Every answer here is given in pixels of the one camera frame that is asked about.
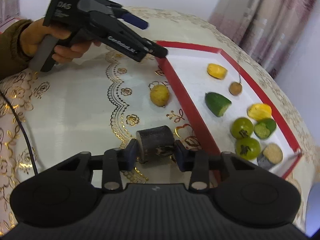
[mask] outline yellow pepper piece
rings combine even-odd
[[[228,73],[228,70],[218,64],[210,63],[207,67],[207,72],[212,77],[224,79]]]
[[[267,104],[253,104],[248,108],[247,114],[250,118],[260,121],[265,118],[270,118],[272,110]]]

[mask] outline person's hand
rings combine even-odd
[[[23,52],[30,57],[33,57],[36,54],[38,45],[47,34],[51,34],[60,40],[67,39],[71,34],[70,31],[58,26],[43,26],[43,20],[44,19],[42,18],[32,22],[20,35],[20,46]],[[70,62],[74,58],[82,57],[82,55],[90,48],[92,42],[96,46],[101,45],[101,42],[99,41],[85,41],[74,44],[71,48],[57,45],[54,48],[55,54],[52,55],[52,58],[59,63]]]

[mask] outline tablecloth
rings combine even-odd
[[[319,154],[313,139],[287,96],[269,74],[229,38],[198,17],[147,8],[127,8],[147,20],[150,27],[134,31],[150,40],[180,41],[222,48],[260,85],[278,108],[297,138],[303,157],[287,180],[301,194],[295,225],[304,231],[306,202],[312,184],[319,180]],[[28,130],[36,163],[43,171],[81,151],[92,155],[125,147],[137,130],[168,125],[176,139],[189,149],[199,142],[175,96],[166,107],[154,106],[150,89],[170,84],[153,56],[137,63],[106,47],[92,46],[80,59],[59,65],[49,73],[29,69],[0,82]],[[13,228],[16,220],[9,205],[12,189],[33,176],[28,150],[8,105],[0,99],[0,234]],[[92,183],[99,187],[101,172],[95,171]],[[122,172],[123,182],[187,183],[190,173],[181,173],[169,158],[162,163],[137,164]]]

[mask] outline yellow fruit piece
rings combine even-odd
[[[272,110],[267,104],[253,104],[248,108],[247,114],[250,118],[260,121],[265,118],[271,118]]]
[[[150,99],[156,106],[165,106],[169,97],[170,92],[165,85],[156,85],[151,89]]]
[[[210,63],[207,67],[207,72],[212,77],[224,79],[228,73],[228,70],[218,64]]]

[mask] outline metal screw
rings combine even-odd
[[[110,182],[105,183],[103,186],[104,186],[104,188],[106,188],[108,190],[116,190],[120,187],[120,184],[115,181],[110,181]]]
[[[193,187],[196,190],[205,189],[205,188],[207,188],[207,186],[208,185],[206,183],[202,182],[202,181],[196,181],[196,182],[191,184],[191,187]]]

